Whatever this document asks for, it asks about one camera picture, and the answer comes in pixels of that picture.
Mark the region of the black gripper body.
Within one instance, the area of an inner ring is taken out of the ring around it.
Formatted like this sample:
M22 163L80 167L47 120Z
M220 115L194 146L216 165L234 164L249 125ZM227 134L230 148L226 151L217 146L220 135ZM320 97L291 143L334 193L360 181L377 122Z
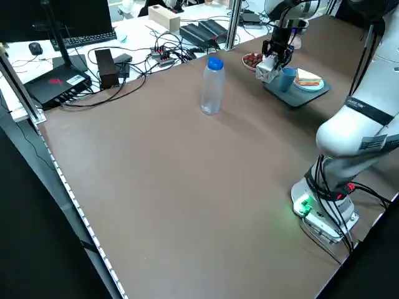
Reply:
M283 28L274 26L272 36L269 41L269 51L272 53L285 53L292 52L293 46L290 45L290 38L292 34L292 28Z

